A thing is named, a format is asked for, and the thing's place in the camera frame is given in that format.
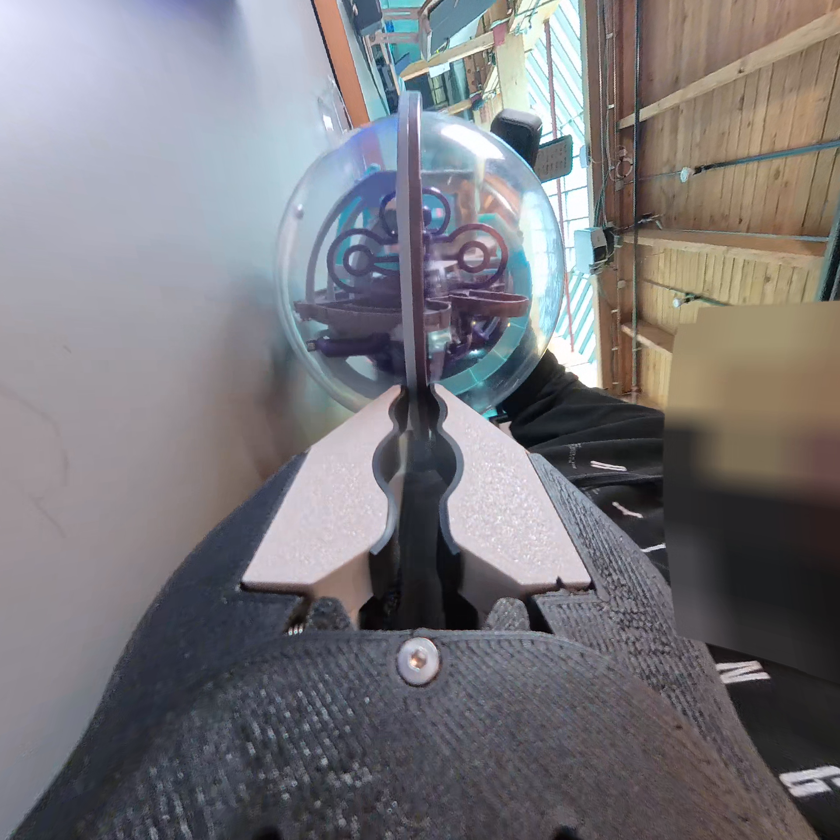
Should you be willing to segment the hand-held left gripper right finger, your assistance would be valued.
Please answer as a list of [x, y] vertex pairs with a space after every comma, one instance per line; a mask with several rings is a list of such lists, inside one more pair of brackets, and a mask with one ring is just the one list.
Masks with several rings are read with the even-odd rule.
[[588, 591], [591, 575], [527, 449], [443, 386], [432, 389], [455, 454], [443, 531], [460, 558], [459, 593], [486, 618], [500, 599]]

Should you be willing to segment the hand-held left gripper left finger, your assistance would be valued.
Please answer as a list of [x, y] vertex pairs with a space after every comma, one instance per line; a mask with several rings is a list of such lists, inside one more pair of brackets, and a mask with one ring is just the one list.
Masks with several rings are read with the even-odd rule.
[[353, 625], [393, 574], [407, 443], [396, 385], [310, 447], [250, 561], [250, 592], [339, 601]]

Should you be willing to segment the clear plastic maze ball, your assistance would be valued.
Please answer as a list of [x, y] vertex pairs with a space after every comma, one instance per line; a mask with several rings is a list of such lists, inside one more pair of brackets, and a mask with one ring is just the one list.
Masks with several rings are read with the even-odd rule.
[[426, 374], [485, 413], [545, 355], [565, 259], [543, 184], [489, 130], [425, 110], [346, 133], [294, 190], [277, 244], [279, 310], [313, 380], [352, 412]]

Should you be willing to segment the person's right forearm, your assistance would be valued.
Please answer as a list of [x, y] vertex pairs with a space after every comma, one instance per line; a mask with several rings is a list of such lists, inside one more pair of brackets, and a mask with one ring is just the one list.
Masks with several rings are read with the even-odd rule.
[[584, 385], [549, 351], [500, 408], [522, 447], [579, 486], [663, 479], [664, 414]]

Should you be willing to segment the black pole stand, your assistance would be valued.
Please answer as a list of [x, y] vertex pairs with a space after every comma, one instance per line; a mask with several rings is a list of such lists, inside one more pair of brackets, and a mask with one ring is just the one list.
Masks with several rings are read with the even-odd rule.
[[533, 170], [541, 183], [557, 181], [571, 173], [573, 148], [573, 137], [568, 134], [540, 145]]

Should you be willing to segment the grey ceiling junction box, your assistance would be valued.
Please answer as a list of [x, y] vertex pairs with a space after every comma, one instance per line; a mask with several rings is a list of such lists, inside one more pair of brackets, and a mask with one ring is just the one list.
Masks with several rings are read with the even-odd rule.
[[607, 266], [614, 257], [616, 229], [586, 227], [574, 231], [574, 270], [582, 275], [594, 275]]

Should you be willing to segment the grey desk with orange edge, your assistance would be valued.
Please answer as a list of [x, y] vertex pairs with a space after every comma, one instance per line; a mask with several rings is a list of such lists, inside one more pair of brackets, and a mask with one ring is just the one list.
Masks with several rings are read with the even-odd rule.
[[358, 129], [371, 121], [371, 115], [350, 44], [346, 12], [339, 1], [312, 1], [311, 4], [350, 126]]

